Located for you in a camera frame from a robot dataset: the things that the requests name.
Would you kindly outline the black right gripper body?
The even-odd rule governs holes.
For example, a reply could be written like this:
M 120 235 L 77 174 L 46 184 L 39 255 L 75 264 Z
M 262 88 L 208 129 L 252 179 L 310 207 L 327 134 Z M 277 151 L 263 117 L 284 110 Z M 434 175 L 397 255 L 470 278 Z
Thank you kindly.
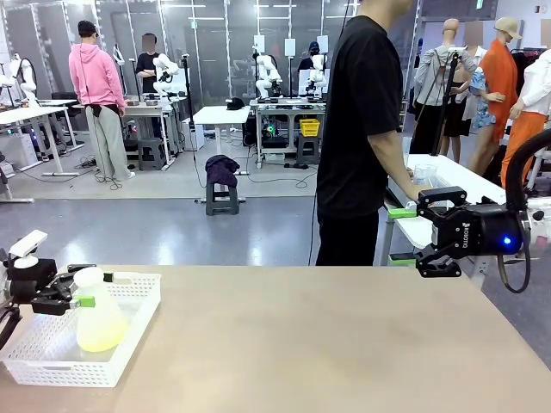
M 436 258 L 500 256 L 523 246 L 519 217 L 504 205 L 454 206 L 445 212 L 430 209 L 430 250 Z

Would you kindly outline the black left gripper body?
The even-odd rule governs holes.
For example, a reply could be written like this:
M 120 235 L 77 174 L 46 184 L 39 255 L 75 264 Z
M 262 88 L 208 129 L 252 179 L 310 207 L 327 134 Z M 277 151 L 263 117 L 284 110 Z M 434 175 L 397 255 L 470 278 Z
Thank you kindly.
M 19 260 L 15 260 L 7 268 L 9 296 L 14 301 L 32 301 L 37 292 L 53 281 L 58 271 L 57 264 L 54 259 L 39 258 L 30 267 L 17 268 L 15 264 Z

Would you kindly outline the person's right hand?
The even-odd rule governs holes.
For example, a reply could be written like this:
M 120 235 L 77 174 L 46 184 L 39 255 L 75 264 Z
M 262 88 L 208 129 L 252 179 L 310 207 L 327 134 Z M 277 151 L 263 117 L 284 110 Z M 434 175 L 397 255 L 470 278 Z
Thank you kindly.
M 411 180 L 409 183 L 406 184 L 406 188 L 404 189 L 404 192 L 410 200 L 417 201 L 419 194 L 429 189 L 432 189 L 432 186 L 430 184 L 426 184 L 426 183 L 418 184 L 413 179 L 413 176 L 411 176 Z

